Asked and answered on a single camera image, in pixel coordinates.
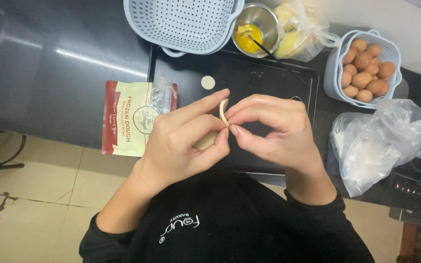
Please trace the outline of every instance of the person's left hand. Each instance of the person's left hand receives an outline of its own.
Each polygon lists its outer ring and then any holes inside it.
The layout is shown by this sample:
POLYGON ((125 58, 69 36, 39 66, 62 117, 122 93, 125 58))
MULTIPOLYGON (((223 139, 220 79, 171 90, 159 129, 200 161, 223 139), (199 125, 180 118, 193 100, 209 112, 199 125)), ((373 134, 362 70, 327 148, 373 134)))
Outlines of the person's left hand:
POLYGON ((176 111, 155 118, 144 155, 132 176, 140 176, 157 191, 212 167, 230 152, 224 122, 207 114, 230 95, 215 92, 176 111), (219 131, 214 144, 203 151, 193 148, 209 131, 219 131))

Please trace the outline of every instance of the dough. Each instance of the dough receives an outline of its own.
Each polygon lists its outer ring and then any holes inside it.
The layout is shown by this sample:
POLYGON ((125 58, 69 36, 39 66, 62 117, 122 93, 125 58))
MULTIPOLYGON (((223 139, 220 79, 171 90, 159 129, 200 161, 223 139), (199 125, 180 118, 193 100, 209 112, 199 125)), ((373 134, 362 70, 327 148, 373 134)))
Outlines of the dough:
POLYGON ((219 134, 218 131, 210 131, 204 137, 202 137, 199 141, 196 141, 196 143, 193 145, 193 148, 198 149, 199 151, 205 150, 207 147, 214 144, 214 140, 219 134))
POLYGON ((220 102, 220 111, 219 111, 219 117, 221 120, 224 121, 225 126, 227 126, 228 128, 228 122, 227 119, 225 119, 225 110, 227 109, 227 105, 228 105, 228 99, 224 99, 223 101, 220 102))
POLYGON ((212 89, 215 86, 214 78, 211 76, 205 76, 201 80, 201 85, 205 89, 212 89))
MULTIPOLYGON (((220 107, 219 107, 220 114, 219 114, 219 116, 220 116, 220 119, 222 121, 224 121, 225 125, 228 127, 228 122, 227 122, 227 120, 225 119, 225 116, 224 116, 225 110, 227 109, 227 105, 228 105, 228 99, 224 99, 220 102, 220 107)), ((215 138, 217 137, 218 134, 219 134, 218 131, 208 132, 199 141, 196 141, 196 143, 193 145, 193 148, 196 148, 199 151, 205 150, 207 147, 211 146, 214 143, 215 138)))

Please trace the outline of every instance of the baking tray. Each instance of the baking tray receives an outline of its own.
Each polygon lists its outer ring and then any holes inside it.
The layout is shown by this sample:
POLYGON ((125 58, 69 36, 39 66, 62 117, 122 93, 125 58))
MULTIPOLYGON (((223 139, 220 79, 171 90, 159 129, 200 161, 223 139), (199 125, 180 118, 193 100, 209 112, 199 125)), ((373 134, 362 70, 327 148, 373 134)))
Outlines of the baking tray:
MULTIPOLYGON (((157 45, 151 46, 148 81, 164 77, 178 85, 178 108, 202 99, 217 90, 230 89, 228 109, 252 94, 266 94, 290 99, 298 96, 306 105, 313 125, 319 74, 316 70, 295 64, 286 64, 300 79, 276 61, 253 58, 235 51, 218 51, 211 55, 186 54, 169 57, 157 45), (212 76, 215 87, 201 86, 204 76, 212 76)), ((271 127, 260 122, 245 123, 242 127, 265 137, 271 127)), ((230 154, 216 164, 217 167, 238 172, 283 174, 284 167, 262 160, 238 147, 235 137, 229 136, 230 154)))

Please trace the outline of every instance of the frozen dough package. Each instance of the frozen dough package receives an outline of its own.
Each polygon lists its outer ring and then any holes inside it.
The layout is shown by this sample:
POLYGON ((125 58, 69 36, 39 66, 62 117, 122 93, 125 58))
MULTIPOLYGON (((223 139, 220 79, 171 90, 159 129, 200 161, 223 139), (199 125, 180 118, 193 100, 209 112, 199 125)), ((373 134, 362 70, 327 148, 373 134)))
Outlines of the frozen dough package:
POLYGON ((142 157, 155 117, 176 109, 178 87, 152 82, 107 81, 103 106, 102 154, 142 157))

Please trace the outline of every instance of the logo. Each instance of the logo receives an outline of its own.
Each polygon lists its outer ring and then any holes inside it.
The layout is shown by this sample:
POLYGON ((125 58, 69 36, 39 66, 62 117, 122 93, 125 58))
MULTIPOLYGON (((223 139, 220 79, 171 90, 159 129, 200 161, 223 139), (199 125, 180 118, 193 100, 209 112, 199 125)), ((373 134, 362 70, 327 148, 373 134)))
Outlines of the logo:
POLYGON ((137 130, 143 134, 151 134, 153 128, 153 121, 160 113, 152 106, 142 106, 137 109, 132 120, 137 130))
POLYGON ((194 224, 192 226, 193 228, 196 228, 196 227, 199 226, 199 218, 197 216, 196 216, 196 221, 191 217, 183 218, 183 220, 176 219, 176 218, 182 217, 182 216, 183 217, 189 216, 189 214, 187 214, 187 213, 186 214, 180 214, 180 215, 177 215, 176 217, 174 217, 172 220, 170 220, 171 223, 169 225, 167 225, 167 228, 165 229, 165 232, 160 235, 161 237, 160 237, 159 243, 163 243, 165 241, 164 235, 171 232, 175 228, 186 227, 187 225, 191 226, 192 224, 194 224))

